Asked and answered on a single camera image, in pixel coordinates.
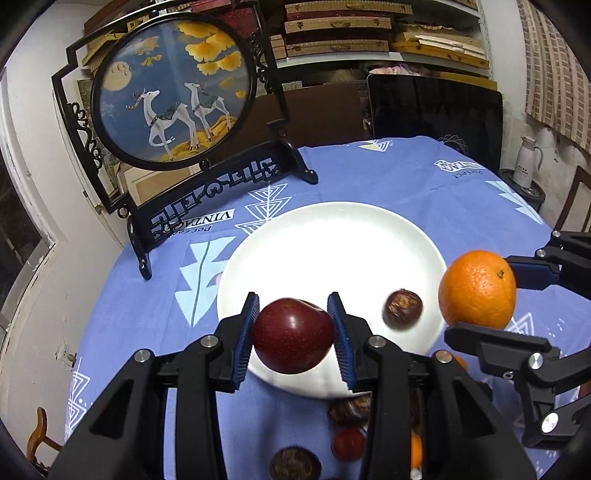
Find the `small orange tangerine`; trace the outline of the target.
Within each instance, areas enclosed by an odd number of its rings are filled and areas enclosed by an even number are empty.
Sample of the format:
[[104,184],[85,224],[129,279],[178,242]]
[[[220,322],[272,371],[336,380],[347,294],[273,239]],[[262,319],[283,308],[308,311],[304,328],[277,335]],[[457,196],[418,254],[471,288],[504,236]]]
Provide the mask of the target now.
[[423,463],[423,442],[421,436],[411,433],[411,469],[419,469]]

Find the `large orange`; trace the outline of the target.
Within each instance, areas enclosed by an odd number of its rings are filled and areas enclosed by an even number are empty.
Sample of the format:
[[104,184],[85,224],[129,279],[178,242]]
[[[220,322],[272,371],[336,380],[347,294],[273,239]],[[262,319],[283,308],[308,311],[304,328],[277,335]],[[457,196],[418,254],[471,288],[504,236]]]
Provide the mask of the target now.
[[516,306],[517,286],[500,255],[472,250],[458,257],[439,285],[438,300],[449,326],[459,323],[503,330]]

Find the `dark red plum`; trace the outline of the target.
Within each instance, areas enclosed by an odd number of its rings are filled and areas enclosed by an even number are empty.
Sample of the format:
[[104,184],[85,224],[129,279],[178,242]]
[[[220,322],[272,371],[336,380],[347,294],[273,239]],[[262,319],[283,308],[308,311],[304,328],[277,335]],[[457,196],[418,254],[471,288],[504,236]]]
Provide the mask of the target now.
[[334,343],[329,314],[304,300],[281,298],[267,304],[252,329],[257,357],[280,374],[301,374],[325,359]]

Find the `wooden chair left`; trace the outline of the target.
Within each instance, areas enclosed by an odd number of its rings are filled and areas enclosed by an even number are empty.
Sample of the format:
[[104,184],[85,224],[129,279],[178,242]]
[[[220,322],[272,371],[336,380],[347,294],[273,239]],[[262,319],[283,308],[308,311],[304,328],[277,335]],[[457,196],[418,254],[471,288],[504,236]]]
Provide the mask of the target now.
[[60,445],[47,435],[47,428],[47,413],[44,408],[38,407],[36,409],[36,426],[30,434],[27,441],[26,458],[33,465],[36,471],[44,477],[48,475],[49,467],[44,465],[37,459],[36,453],[38,448],[42,444],[47,445],[49,448],[53,449],[56,452],[60,452],[63,448],[62,445]]

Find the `white thermos jug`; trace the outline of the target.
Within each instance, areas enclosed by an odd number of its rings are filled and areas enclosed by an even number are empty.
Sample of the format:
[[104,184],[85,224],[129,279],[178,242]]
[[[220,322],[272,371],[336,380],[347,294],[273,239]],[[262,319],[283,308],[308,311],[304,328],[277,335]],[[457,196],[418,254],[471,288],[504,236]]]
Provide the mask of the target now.
[[532,186],[534,173],[539,170],[544,153],[536,144],[536,140],[522,137],[522,144],[518,151],[517,161],[513,173],[513,181],[524,189]]

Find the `dark chestnut under gripper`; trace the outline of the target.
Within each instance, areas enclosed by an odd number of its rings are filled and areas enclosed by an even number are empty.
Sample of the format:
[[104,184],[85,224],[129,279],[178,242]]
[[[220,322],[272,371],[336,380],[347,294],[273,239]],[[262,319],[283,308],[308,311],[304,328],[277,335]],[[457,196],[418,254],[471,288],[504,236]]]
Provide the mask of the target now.
[[328,415],[340,427],[362,427],[370,418],[370,395],[337,399],[329,404]]

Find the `small red plum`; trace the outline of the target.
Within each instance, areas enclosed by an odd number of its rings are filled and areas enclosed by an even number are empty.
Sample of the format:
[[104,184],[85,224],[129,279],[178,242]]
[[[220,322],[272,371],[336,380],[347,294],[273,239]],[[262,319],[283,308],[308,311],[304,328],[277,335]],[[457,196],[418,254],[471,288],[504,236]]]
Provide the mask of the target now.
[[366,434],[361,428],[339,429],[332,439],[332,454],[342,462],[354,462],[363,457]]

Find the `blue patterned tablecloth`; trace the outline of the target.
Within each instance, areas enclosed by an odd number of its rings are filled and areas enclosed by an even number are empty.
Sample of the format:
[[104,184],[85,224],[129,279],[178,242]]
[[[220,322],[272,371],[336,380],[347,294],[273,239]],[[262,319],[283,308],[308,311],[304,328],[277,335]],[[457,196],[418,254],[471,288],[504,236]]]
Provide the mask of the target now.
[[[204,201],[201,218],[149,253],[143,280],[127,246],[92,312],[68,398],[68,440],[113,376],[140,349],[182,350],[218,323],[217,283],[231,254],[256,228],[290,210],[328,201],[360,202],[396,212],[434,241],[446,263],[482,249],[529,255],[550,227],[489,170],[427,137],[301,148],[317,185],[288,176],[259,186],[224,188]],[[518,293],[508,331],[549,339],[563,355],[590,344],[590,301],[552,286]],[[218,395],[229,479],[270,479],[274,452],[301,445],[322,462],[322,479],[358,479],[361,462],[332,455],[328,404],[281,392],[252,373],[235,395]]]

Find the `dark chestnut near edge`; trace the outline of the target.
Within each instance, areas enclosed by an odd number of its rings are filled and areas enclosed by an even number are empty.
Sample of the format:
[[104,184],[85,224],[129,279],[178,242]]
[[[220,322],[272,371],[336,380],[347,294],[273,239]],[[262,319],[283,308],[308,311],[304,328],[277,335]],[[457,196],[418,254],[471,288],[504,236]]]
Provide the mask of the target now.
[[322,464],[310,450],[300,446],[280,449],[270,460],[273,480],[318,480]]

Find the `black chair back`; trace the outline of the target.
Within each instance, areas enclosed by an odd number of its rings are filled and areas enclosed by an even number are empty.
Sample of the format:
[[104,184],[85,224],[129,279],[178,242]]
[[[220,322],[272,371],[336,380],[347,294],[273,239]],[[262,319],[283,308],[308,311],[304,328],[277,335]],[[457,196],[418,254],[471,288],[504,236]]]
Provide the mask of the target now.
[[453,80],[410,75],[367,77],[376,138],[426,136],[496,173],[503,140],[502,95]]

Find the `beige checked curtain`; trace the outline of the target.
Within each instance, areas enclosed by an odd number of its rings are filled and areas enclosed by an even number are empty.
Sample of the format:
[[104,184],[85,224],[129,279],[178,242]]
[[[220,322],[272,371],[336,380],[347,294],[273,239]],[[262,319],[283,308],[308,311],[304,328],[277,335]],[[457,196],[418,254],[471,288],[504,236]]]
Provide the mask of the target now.
[[590,150],[590,81],[558,29],[530,1],[517,3],[526,51],[526,113]]

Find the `white round plate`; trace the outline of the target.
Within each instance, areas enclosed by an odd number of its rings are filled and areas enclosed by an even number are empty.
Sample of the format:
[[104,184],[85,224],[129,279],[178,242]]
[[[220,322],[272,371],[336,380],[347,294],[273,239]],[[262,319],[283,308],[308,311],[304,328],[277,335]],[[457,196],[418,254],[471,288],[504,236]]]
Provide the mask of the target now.
[[[318,203],[277,216],[238,245],[221,274],[217,314],[239,313],[250,292],[262,307],[295,298],[321,308],[335,292],[374,334],[426,355],[445,326],[438,290],[446,269],[435,243],[406,218],[368,204]],[[412,326],[392,328],[383,307],[400,289],[418,294],[423,312]]]

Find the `wooden storage shelf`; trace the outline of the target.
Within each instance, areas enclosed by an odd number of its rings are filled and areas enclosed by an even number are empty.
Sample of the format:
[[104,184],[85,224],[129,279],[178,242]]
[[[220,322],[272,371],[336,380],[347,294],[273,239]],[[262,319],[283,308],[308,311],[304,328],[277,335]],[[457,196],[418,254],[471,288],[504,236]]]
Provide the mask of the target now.
[[[85,24],[84,33],[123,18],[132,11],[160,1],[110,1]],[[490,78],[490,61],[481,27],[484,19],[476,1],[195,1],[168,4],[160,11],[146,12],[104,30],[87,44],[82,68],[97,73],[101,63],[116,43],[138,26],[157,15],[169,13],[204,13],[215,16],[240,35],[249,38],[266,28],[271,53],[279,68],[298,68],[332,64],[367,63],[372,65],[411,64],[415,70],[435,69],[434,75],[459,78],[460,81],[495,89]],[[221,73],[221,60],[229,55],[229,43],[205,27],[181,27],[178,40],[189,47],[205,75]],[[138,40],[123,53],[112,74],[116,88],[125,85],[130,60],[143,66],[161,60],[157,34]]]

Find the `round deer art screen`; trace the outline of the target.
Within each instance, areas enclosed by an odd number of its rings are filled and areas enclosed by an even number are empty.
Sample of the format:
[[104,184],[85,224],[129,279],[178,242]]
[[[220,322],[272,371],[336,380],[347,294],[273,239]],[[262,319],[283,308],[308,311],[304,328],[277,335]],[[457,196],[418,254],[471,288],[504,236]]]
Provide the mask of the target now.
[[[245,183],[318,176],[287,139],[290,121],[263,11],[256,1],[204,2],[197,11],[165,1],[97,30],[115,34],[93,75],[87,106],[67,98],[83,37],[52,78],[65,130],[103,208],[122,218],[144,279],[150,252],[206,198]],[[104,156],[141,170],[189,176],[137,204],[108,191]]]

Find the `window with white frame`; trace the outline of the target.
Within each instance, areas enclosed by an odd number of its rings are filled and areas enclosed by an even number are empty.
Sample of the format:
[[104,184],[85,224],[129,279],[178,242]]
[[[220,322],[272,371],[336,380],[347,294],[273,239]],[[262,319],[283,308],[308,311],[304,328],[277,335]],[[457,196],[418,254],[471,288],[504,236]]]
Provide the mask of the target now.
[[50,243],[34,225],[1,159],[1,328],[8,329],[18,304]]

